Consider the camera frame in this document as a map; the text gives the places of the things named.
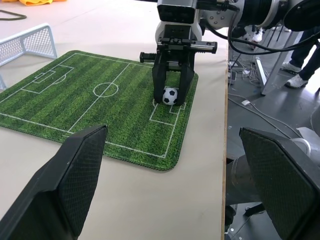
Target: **table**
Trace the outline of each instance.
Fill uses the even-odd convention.
[[[0,38],[47,22],[59,56],[82,50],[138,61],[141,51],[156,49],[159,16],[154,3],[68,0],[26,7],[15,2],[0,3],[0,9],[27,15],[21,21],[0,21]],[[224,231],[228,45],[210,32],[204,40],[218,41],[218,50],[215,55],[196,56],[199,81],[178,164],[160,172],[103,157],[79,240],[220,239]],[[50,61],[22,56],[0,71],[10,87]],[[60,146],[0,127],[0,218]]]

